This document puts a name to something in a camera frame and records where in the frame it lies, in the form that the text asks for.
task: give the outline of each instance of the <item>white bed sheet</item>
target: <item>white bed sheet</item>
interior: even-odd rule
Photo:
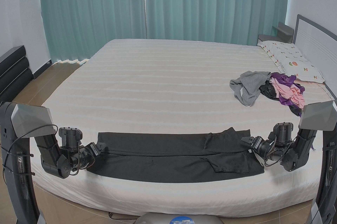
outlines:
[[[257,46],[200,41],[119,39],[107,43],[66,79],[43,104],[59,127],[77,127],[82,143],[105,131],[209,133],[229,127],[268,137],[278,122],[299,118],[287,106],[260,95],[245,107],[229,87],[247,70],[278,71]],[[323,85],[301,82],[307,103],[327,101]],[[322,132],[308,163],[293,172],[281,165],[264,174],[217,182],[167,184],[98,176],[82,170],[66,180],[45,173],[31,139],[34,180],[48,191],[92,208],[228,217],[271,212],[313,199],[322,162]]]

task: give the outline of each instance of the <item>black cushioned headboard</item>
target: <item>black cushioned headboard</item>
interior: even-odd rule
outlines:
[[[25,47],[14,47],[0,57],[0,102],[12,101],[33,79]]]

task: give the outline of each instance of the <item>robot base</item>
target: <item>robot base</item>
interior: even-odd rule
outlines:
[[[217,216],[209,215],[170,215],[165,213],[147,213],[134,224],[223,224]]]

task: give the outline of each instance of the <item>black garment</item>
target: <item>black garment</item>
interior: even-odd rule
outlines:
[[[276,91],[272,83],[269,81],[266,81],[266,83],[259,87],[261,94],[265,95],[267,98],[271,100],[279,100],[279,98],[276,98]],[[289,105],[290,111],[295,114],[296,116],[300,117],[302,114],[302,109],[298,108],[296,105]]]
[[[107,144],[103,157],[88,171],[113,178],[195,183],[253,176],[264,167],[241,142],[250,130],[209,134],[98,134]]]

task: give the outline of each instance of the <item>pink cloth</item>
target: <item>pink cloth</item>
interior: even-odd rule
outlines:
[[[291,100],[293,104],[296,104],[299,108],[303,109],[305,106],[305,100],[297,86],[291,85],[288,87],[282,85],[275,78],[271,78],[270,82],[275,88],[277,98],[281,95],[283,98]]]

